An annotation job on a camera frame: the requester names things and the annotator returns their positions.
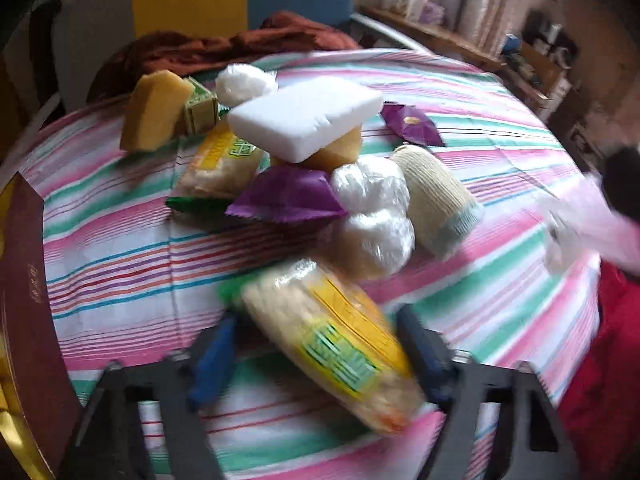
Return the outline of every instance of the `red fabric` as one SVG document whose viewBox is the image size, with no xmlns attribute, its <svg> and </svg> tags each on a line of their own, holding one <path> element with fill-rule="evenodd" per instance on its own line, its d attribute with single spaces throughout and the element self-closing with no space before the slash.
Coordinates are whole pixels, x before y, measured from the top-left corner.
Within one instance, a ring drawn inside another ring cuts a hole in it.
<svg viewBox="0 0 640 480">
<path fill-rule="evenodd" d="M 252 62 L 267 54 L 356 48 L 360 46 L 347 34 L 288 10 L 275 12 L 261 28 L 232 38 L 153 32 L 129 43 L 105 62 L 89 88 L 87 102 L 131 92 L 143 74 L 156 70 L 186 76 L 224 68 L 229 63 Z"/>
<path fill-rule="evenodd" d="M 600 330 L 558 412 L 585 479 L 610 475 L 640 440 L 640 285 L 603 262 Z"/>
</svg>

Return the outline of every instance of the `ribbed cloth roll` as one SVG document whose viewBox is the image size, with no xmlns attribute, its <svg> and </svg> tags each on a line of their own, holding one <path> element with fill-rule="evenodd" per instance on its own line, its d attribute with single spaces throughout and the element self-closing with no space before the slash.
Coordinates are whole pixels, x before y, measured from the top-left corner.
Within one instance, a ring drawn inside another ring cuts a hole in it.
<svg viewBox="0 0 640 480">
<path fill-rule="evenodd" d="M 451 256 L 482 218 L 482 206 L 427 150 L 404 145 L 391 156 L 409 189 L 415 239 L 439 259 Z"/>
</svg>

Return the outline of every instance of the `curtain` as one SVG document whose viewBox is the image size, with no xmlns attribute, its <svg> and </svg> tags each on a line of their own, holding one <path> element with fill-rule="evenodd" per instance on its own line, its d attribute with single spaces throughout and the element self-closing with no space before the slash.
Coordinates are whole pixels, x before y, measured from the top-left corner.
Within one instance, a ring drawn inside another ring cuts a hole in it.
<svg viewBox="0 0 640 480">
<path fill-rule="evenodd" d="M 524 1 L 465 0 L 456 32 L 486 54 L 498 56 Z"/>
</svg>

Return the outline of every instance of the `yellow sponge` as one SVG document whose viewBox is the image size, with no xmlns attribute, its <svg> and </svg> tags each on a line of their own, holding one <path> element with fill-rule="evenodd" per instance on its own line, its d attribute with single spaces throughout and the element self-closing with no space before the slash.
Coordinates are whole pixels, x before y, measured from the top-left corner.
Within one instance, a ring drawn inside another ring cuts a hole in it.
<svg viewBox="0 0 640 480">
<path fill-rule="evenodd" d="M 120 149 L 154 152 L 166 144 L 192 92 L 193 84 L 168 70 L 143 75 L 127 103 Z"/>
</svg>

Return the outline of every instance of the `brown cloth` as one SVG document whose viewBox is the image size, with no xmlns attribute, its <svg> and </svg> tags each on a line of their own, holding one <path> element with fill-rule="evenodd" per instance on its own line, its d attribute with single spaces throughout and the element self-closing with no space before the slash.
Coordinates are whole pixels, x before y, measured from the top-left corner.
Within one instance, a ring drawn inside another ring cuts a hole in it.
<svg viewBox="0 0 640 480">
<path fill-rule="evenodd" d="M 87 102 L 131 92 L 143 74 L 171 70 L 186 76 L 252 62 L 267 54 L 352 50 L 360 46 L 339 30 L 280 10 L 257 30 L 232 38 L 189 38 L 178 32 L 153 32 L 129 43 L 105 62 L 89 88 Z"/>
</svg>

